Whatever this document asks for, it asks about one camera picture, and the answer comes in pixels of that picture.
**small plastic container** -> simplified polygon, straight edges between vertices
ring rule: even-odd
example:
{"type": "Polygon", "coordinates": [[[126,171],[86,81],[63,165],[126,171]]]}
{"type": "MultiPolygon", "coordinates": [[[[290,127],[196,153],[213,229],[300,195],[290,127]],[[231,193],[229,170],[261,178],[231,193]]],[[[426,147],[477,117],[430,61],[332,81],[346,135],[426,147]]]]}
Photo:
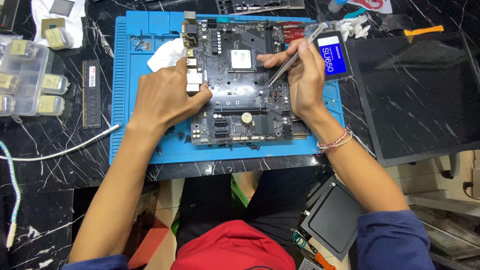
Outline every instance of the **small plastic container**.
{"type": "Polygon", "coordinates": [[[35,58],[36,52],[38,51],[38,48],[33,41],[21,39],[12,40],[9,46],[7,45],[7,52],[8,48],[10,48],[10,57],[14,60],[20,61],[32,60],[35,58]]]}
{"type": "Polygon", "coordinates": [[[0,72],[0,94],[15,94],[20,85],[20,77],[18,75],[0,72]]]}
{"type": "Polygon", "coordinates": [[[330,3],[328,4],[328,10],[331,13],[337,13],[339,12],[343,5],[347,3],[347,0],[331,0],[330,3]]]}
{"type": "Polygon", "coordinates": [[[13,112],[15,99],[10,95],[0,94],[0,116],[9,116],[13,112]]]}
{"type": "Polygon", "coordinates": [[[38,113],[41,115],[61,115],[65,108],[65,100],[59,96],[40,96],[38,113]]]}
{"type": "Polygon", "coordinates": [[[44,31],[48,45],[52,49],[66,49],[73,45],[72,38],[64,27],[46,29],[44,31]]]}
{"type": "Polygon", "coordinates": [[[42,92],[48,94],[63,95],[67,92],[69,82],[67,77],[62,75],[45,74],[42,80],[42,92]]]}

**chip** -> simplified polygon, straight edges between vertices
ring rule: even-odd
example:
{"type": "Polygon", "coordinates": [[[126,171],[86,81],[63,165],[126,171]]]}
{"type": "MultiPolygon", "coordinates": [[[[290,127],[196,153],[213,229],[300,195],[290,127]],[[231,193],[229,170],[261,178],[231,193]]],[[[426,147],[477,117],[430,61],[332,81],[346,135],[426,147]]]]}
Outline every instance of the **chip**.
{"type": "Polygon", "coordinates": [[[251,69],[252,55],[247,49],[233,49],[230,52],[232,69],[251,69]]]}
{"type": "Polygon", "coordinates": [[[233,132],[234,133],[242,133],[243,132],[243,126],[240,124],[233,125],[233,132]]]}

